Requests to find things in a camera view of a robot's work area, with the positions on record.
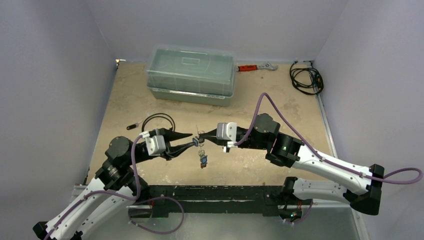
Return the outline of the metal keyring plate with keys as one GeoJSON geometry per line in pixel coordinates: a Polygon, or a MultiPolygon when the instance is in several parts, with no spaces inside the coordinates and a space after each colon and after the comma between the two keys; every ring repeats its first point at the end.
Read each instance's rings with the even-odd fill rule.
{"type": "Polygon", "coordinates": [[[201,134],[204,134],[205,132],[202,130],[199,130],[198,128],[196,128],[197,130],[197,136],[192,138],[192,142],[194,143],[194,146],[199,148],[198,150],[198,156],[199,156],[199,161],[200,161],[200,168],[204,169],[207,164],[208,164],[208,156],[206,155],[206,152],[202,149],[202,147],[204,146],[204,139],[201,138],[201,134]]]}

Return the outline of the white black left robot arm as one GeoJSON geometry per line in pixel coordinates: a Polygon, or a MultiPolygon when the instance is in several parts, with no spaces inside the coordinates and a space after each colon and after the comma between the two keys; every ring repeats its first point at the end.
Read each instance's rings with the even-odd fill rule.
{"type": "Polygon", "coordinates": [[[160,200],[152,197],[150,186],[138,174],[137,164],[163,158],[167,161],[198,146],[198,140],[176,146],[171,142],[190,137],[189,133],[159,128],[144,131],[135,140],[114,138],[105,152],[106,160],[84,190],[57,216],[34,225],[40,240],[82,240],[96,226],[133,204],[160,200]]]}

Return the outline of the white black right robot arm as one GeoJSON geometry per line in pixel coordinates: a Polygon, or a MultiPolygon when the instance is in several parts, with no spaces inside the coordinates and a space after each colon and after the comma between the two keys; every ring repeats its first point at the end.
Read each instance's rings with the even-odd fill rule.
{"type": "Polygon", "coordinates": [[[319,175],[324,180],[312,181],[287,177],[280,196],[288,204],[295,201],[321,199],[348,204],[352,209],[371,216],[379,214],[384,167],[361,166],[343,161],[314,148],[298,138],[280,132],[280,124],[267,113],[259,114],[253,129],[235,122],[221,122],[216,129],[200,132],[201,140],[232,148],[265,150],[265,158],[279,167],[295,168],[319,175]]]}

